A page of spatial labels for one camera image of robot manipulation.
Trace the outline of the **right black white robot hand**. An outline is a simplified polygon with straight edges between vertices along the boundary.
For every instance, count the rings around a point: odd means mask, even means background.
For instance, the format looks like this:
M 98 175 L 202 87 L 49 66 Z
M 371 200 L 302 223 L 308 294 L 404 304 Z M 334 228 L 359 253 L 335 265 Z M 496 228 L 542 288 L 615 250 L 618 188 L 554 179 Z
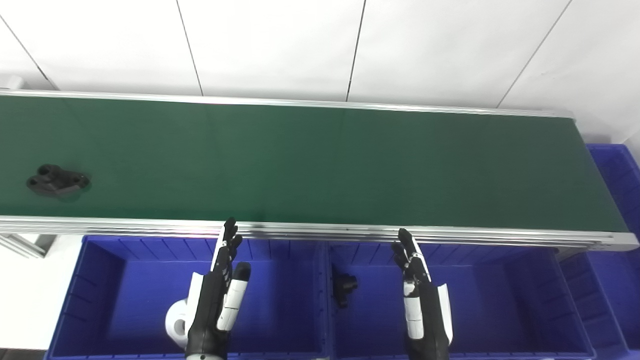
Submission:
M 410 360 L 448 360 L 453 320 L 448 285 L 432 281 L 425 256 L 414 236 L 400 228 L 391 244 L 394 262 L 402 272 L 402 294 Z

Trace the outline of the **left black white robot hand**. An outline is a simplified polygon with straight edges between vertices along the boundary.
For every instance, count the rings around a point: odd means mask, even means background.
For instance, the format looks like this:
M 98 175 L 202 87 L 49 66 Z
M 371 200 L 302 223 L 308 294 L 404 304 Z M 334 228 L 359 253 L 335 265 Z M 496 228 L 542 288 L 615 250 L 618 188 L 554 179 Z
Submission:
M 233 265 L 243 237 L 234 217 L 222 226 L 209 271 L 201 276 L 195 312 L 187 330 L 186 360 L 226 360 L 231 331 L 238 318 L 250 276 L 251 265 Z

